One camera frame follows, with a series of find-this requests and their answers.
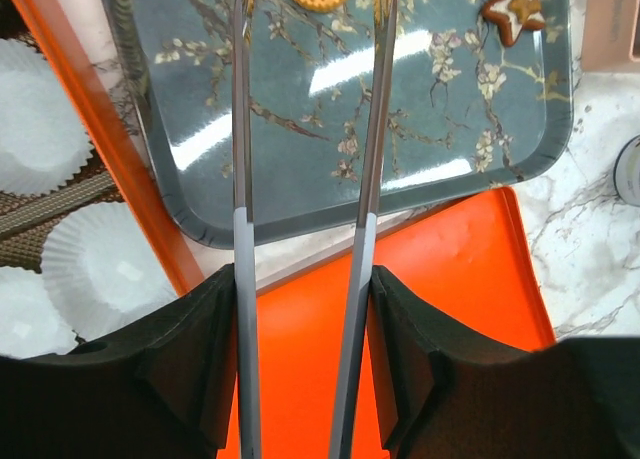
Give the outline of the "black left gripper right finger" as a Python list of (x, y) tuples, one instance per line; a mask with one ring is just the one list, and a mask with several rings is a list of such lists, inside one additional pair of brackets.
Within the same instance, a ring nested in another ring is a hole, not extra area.
[(382, 447), (394, 458), (635, 458), (639, 341), (527, 352), (374, 269), (367, 335)]

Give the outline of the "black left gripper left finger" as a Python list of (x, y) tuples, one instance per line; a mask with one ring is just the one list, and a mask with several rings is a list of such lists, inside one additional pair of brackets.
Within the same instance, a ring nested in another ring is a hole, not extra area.
[(226, 265), (184, 297), (65, 355), (1, 361), (5, 458), (213, 458), (237, 372)]

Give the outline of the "metal grey-handled tongs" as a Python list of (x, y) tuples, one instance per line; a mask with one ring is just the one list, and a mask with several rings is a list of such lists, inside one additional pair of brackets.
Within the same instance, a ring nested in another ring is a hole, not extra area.
[[(234, 277), (237, 296), (240, 453), (259, 458), (260, 388), (257, 289), (252, 204), (249, 51), (254, 0), (235, 0), (232, 14), (232, 145)], [(352, 254), (329, 455), (352, 455), (383, 172), (384, 138), (391, 91), (397, 0), (374, 0), (375, 55), (363, 175)]]

